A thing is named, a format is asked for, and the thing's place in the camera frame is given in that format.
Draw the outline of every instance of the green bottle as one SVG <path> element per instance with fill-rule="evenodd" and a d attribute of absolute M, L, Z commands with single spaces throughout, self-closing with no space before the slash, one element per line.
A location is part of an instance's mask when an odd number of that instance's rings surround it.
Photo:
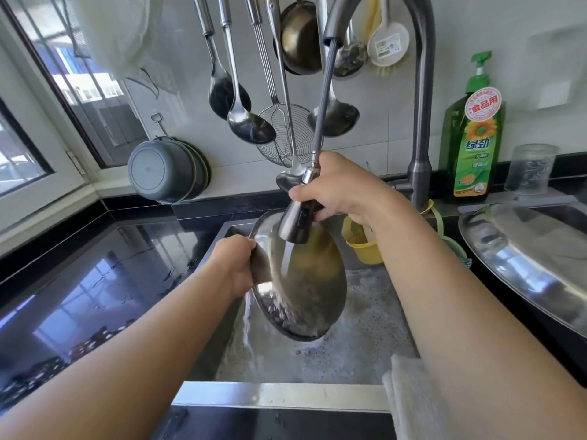
<path fill-rule="evenodd" d="M 447 193 L 459 202 L 487 196 L 500 152 L 505 102 L 489 85 L 489 74 L 483 73 L 489 58 L 491 51 L 473 55 L 477 73 L 469 79 L 465 97 L 444 115 L 438 167 L 444 173 Z"/>

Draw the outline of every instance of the gooseneck faucet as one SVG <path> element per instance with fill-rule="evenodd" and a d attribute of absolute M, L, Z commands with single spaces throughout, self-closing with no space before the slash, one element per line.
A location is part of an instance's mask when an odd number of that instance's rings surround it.
<path fill-rule="evenodd" d="M 349 21 L 361 0 L 334 0 L 324 31 L 324 43 L 342 43 Z M 415 98 L 414 140 L 412 160 L 407 168 L 407 182 L 393 185 L 398 191 L 411 195 L 414 207 L 423 211 L 428 206 L 430 174 L 428 159 L 430 115 L 432 110 L 432 82 L 436 29 L 430 0 L 403 0 L 410 11 L 415 29 Z"/>
<path fill-rule="evenodd" d="M 324 81 L 318 109 L 318 118 L 312 150 L 312 167 L 302 177 L 307 184 L 319 175 L 318 155 L 322 141 L 322 123 L 327 109 L 328 87 L 334 72 L 336 49 L 342 46 L 346 29 L 361 0 L 334 0 L 324 28 L 323 42 L 328 46 L 328 57 L 324 66 Z M 422 212 L 428 207 L 430 174 L 432 166 L 428 159 L 430 138 L 430 115 L 432 109 L 432 82 L 434 75 L 434 52 L 436 30 L 430 0 L 404 0 L 415 27 L 415 99 L 414 140 L 412 160 L 407 168 L 407 181 L 395 182 L 392 187 L 411 196 L 412 205 Z M 279 223 L 278 235 L 294 244 L 308 241 L 315 201 L 292 201 Z"/>

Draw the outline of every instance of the scrub brush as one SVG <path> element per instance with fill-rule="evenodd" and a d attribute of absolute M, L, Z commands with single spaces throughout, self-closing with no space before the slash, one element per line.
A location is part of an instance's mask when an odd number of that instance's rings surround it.
<path fill-rule="evenodd" d="M 390 21 L 389 0 L 368 0 L 365 29 L 371 68 L 381 77 L 391 75 L 407 59 L 410 34 L 403 24 Z"/>

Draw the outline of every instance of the kitchen sink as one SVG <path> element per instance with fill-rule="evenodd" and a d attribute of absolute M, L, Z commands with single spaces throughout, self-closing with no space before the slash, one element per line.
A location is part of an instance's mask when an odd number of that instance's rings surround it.
<path fill-rule="evenodd" d="M 175 405 L 389 411 L 381 377 L 390 368 L 390 357 L 415 357 L 417 350 L 383 264 L 364 265 L 343 240 L 344 217 L 324 221 L 347 276 L 339 321 L 319 340 L 290 340 L 268 322 L 249 292 L 227 311 Z M 248 236 L 256 221 L 226 222 L 200 266 L 217 241 Z"/>

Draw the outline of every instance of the hand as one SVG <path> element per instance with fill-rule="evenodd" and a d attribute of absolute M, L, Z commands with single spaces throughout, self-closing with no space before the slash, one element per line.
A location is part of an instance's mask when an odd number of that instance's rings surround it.
<path fill-rule="evenodd" d="M 393 190 L 376 175 L 332 151 L 320 153 L 319 177 L 290 190 L 292 200 L 316 199 L 324 206 L 314 216 L 315 221 L 346 213 L 360 224 L 369 223 L 368 209 L 382 194 L 393 194 Z"/>
<path fill-rule="evenodd" d="M 216 266 L 225 276 L 226 287 L 233 299 L 239 298 L 253 286 L 250 258 L 257 243 L 246 236 L 234 235 L 219 240 L 206 263 Z"/>

